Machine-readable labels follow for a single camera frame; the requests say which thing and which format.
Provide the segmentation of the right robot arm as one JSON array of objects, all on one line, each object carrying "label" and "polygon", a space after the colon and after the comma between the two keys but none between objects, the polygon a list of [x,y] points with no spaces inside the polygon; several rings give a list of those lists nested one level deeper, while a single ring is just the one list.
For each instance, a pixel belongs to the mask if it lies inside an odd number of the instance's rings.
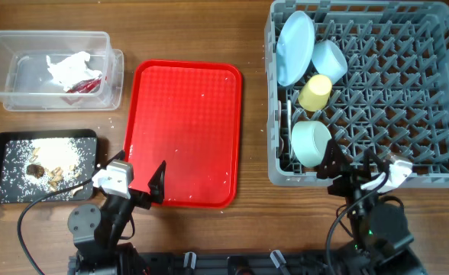
[{"label": "right robot arm", "polygon": [[318,178],[331,179],[328,193],[343,197],[322,250],[284,254],[202,254],[188,251],[144,254],[150,274],[424,274],[410,248],[403,202],[389,194],[405,182],[412,162],[389,154],[363,152],[363,168],[348,162],[338,143],[327,142]]}]

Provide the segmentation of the rice and food scraps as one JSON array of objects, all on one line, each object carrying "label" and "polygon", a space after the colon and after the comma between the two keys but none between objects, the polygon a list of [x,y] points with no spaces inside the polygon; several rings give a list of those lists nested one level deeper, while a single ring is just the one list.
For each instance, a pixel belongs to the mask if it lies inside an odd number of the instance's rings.
[{"label": "rice and food scraps", "polygon": [[0,203],[32,202],[92,175],[95,137],[51,137],[9,141],[0,179]]}]

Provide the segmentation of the yellow plastic cup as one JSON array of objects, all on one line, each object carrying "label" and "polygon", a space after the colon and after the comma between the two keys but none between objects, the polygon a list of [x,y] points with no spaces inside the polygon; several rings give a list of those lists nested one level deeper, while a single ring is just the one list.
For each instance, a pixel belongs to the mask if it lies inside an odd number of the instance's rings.
[{"label": "yellow plastic cup", "polygon": [[322,74],[312,76],[299,93],[299,104],[309,112],[323,109],[332,90],[331,80]]}]

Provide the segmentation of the green bowl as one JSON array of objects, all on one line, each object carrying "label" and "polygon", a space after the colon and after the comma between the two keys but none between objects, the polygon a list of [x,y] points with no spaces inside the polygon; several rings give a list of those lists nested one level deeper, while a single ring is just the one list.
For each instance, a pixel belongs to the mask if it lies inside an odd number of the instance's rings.
[{"label": "green bowl", "polygon": [[325,155],[331,133],[320,121],[299,121],[292,128],[292,149],[305,167],[318,166]]}]

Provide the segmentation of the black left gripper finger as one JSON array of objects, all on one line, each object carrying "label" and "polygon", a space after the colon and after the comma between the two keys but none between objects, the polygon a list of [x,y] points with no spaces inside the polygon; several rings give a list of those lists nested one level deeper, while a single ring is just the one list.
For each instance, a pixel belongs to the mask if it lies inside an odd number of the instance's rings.
[{"label": "black left gripper finger", "polygon": [[166,161],[164,160],[154,175],[151,177],[148,187],[150,189],[150,201],[162,204],[165,197],[165,172],[166,172]]},{"label": "black left gripper finger", "polygon": [[120,150],[116,155],[114,155],[112,158],[110,158],[106,163],[104,164],[98,164],[96,166],[96,170],[99,171],[101,169],[105,169],[113,160],[123,160],[126,156],[126,153],[124,150]]}]

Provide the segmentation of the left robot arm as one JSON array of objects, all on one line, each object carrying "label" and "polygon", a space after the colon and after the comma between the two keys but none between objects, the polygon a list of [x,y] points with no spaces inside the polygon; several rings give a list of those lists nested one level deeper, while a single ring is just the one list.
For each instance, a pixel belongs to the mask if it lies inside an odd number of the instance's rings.
[{"label": "left robot arm", "polygon": [[149,274],[150,268],[134,246],[118,243],[136,207],[150,208],[150,194],[131,190],[128,199],[107,195],[102,207],[85,204],[75,208],[68,228],[77,253],[69,258],[68,275]]}]

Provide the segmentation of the light blue bowl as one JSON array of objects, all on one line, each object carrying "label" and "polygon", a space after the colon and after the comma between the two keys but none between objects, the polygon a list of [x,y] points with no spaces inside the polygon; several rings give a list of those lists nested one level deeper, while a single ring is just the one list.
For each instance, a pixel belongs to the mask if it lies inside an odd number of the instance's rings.
[{"label": "light blue bowl", "polygon": [[331,40],[314,46],[312,63],[319,74],[327,76],[336,84],[347,73],[347,61],[341,49]]}]

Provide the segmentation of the red foil wrapper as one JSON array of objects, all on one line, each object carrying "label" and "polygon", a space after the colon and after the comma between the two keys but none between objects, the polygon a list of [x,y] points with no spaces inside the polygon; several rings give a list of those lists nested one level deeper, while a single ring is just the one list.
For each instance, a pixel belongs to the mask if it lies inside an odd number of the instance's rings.
[{"label": "red foil wrapper", "polygon": [[102,82],[102,78],[94,78],[94,79],[87,79],[78,82],[75,84],[72,88],[70,88],[66,93],[67,94],[86,94],[91,93],[95,89],[97,89]]}]

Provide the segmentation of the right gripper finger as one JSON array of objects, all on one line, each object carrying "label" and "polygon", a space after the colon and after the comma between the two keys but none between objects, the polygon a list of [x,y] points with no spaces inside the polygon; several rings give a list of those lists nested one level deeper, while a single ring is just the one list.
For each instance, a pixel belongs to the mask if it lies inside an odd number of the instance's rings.
[{"label": "right gripper finger", "polygon": [[325,155],[319,164],[317,177],[321,180],[334,179],[351,172],[350,163],[335,139],[327,142]]},{"label": "right gripper finger", "polygon": [[[372,172],[370,170],[370,161],[373,161],[376,164],[378,174],[372,175]],[[386,162],[384,160],[381,160],[377,155],[375,155],[374,152],[372,152],[371,149],[367,148],[363,152],[363,178],[365,180],[375,180],[377,179],[382,173],[386,173],[389,175],[389,165],[390,162]]]}]

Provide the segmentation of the light blue plate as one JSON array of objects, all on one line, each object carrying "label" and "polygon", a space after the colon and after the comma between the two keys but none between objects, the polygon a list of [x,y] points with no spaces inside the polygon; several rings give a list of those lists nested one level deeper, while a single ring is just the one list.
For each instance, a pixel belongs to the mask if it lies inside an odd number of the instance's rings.
[{"label": "light blue plate", "polygon": [[284,24],[276,46],[277,80],[281,86],[297,83],[305,74],[315,45],[313,20],[303,11],[293,12]]}]

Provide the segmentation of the white napkin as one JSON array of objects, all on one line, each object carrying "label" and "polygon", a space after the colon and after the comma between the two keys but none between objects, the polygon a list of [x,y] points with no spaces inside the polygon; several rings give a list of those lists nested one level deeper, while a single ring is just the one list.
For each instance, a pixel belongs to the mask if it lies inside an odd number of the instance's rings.
[{"label": "white napkin", "polygon": [[98,79],[102,75],[100,70],[92,70],[88,67],[90,58],[89,53],[80,51],[59,63],[53,63],[50,56],[46,55],[47,70],[55,83],[60,84],[64,92],[68,92],[82,81]]}]

